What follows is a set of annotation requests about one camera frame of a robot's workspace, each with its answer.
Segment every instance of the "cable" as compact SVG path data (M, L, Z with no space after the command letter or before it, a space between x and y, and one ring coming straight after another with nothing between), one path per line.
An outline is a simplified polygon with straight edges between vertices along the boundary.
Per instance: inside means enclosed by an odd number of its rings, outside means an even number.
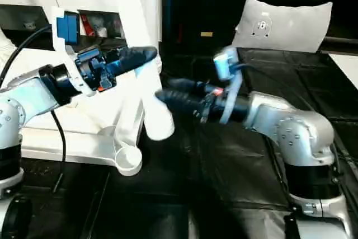
M20 51L25 48L26 46L29 45L29 43L31 43L37 36L39 36L40 34L42 34L43 32L45 32L46 30L51 29L51 25L47 25L39 30L37 30L36 32L34 32L33 34L31 34L27 39L25 39L17 48L16 50L13 51L13 53L10 55L10 57L7 59L6 64L4 65L4 68L1 71L0 74L0 88L2 86L2 83L4 82L5 76L7 74L7 72L10 69L11 64L13 63L13 61L15 60L15 58L18 56L18 54L20 53Z
M63 175L64 175L64 165L66 163L66 138L65 138L65 134L63 132L63 129L62 129L62 126L56 116L56 113L55 111L51 111L51 115L52 115L52 118L54 119L55 123L56 123L56 126L58 128L58 131L61 135L61 140L62 140L62 160L61 160L61 163L60 163L60 174L57 178L57 181L52 189L52 193L56 193L62 183L62 180L63 180Z
M18 56L18 54L20 53L20 51L27 47L36 37L38 37L40 34L42 34L43 32L45 32L46 30L51 30L51 25L47 25L41 29L38 29L36 32L34 32L33 34L31 34L27 39L25 39L17 48L16 50L13 51L13 53L10 55L10 57L8 58L8 60L6 61L6 64L4 65L4 68L2 69L1 71L1 74L0 74L0 88L1 86L3 85L4 83L4 80L5 80L5 76L7 74L7 72L9 71L10 69L10 66L11 64L13 63L13 61L15 60L15 58ZM52 115L52 118L54 119L55 123L56 123L56 126L59 130L59 133L60 133L60 136L61 136L61 139L62 139L62 147L63 147L63 151L62 151L62 161L61 161L61 164L60 164L60 174L57 178L57 181L56 181L56 184L55 186L53 187L52 189L52 192L53 193L56 193L61 182L62 182L62 179L63 179L63 170L64 170L64 164L65 164L65 161L66 161L66 139L65 139L65 134L63 132L63 129L62 129L62 126L55 114L55 112L52 110L51 111L51 115Z

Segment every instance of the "white tabletop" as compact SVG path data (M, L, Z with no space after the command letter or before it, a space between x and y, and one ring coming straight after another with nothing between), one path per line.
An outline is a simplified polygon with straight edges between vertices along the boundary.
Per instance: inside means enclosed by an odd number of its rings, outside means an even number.
M358 89L358 56L330 54L347 78Z

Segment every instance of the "black table surface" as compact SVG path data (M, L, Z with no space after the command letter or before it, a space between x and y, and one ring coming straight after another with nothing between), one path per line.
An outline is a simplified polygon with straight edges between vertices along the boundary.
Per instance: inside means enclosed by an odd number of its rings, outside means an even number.
M328 55L250 49L239 55L301 94L332 122L340 150L358 158L358 92ZM187 77L220 85L211 57L163 52L163 84ZM286 89L244 72L241 92L251 90L307 109ZM133 177L68 163L59 192L51 194L59 163L23 159L22 192L34 204L28 238L284 238L288 203L267 139L240 123L202 125L176 114L174 120L176 131L164 141L142 132L143 168ZM280 158L275 148L274 154ZM341 162L358 201L357 181Z

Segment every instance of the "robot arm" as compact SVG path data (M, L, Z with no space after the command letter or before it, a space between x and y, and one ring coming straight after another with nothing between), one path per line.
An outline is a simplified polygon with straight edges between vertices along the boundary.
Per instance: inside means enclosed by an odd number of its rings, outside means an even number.
M107 53L89 48L77 54L76 68L92 91L116 86L116 76L151 61L155 47L122 47ZM17 195L20 167L20 129L33 117L70 103L81 94L64 64L46 65L23 74L0 90L0 238L25 238L31 203Z
M225 68L216 68L220 77ZM169 84L175 89L156 96L170 110L192 114L202 123L222 120L232 87L226 91L187 79ZM267 136L279 147L294 211L289 221L294 221L300 238L353 238L345 196L334 176L331 123L317 112L299 110L281 97L260 92L251 92L249 98L239 96L230 106L230 120Z

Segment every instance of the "white pole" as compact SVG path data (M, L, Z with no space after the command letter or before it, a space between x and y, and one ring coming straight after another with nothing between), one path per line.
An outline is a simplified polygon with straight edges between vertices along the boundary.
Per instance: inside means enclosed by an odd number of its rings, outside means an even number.
M158 0L145 0L145 18L150 41L158 48Z
M152 45L140 0L115 1L128 46ZM166 105L154 95L156 91L162 89L155 62L151 61L137 68L135 74L145 112L144 125L147 135L152 140L166 139L174 132L174 124Z

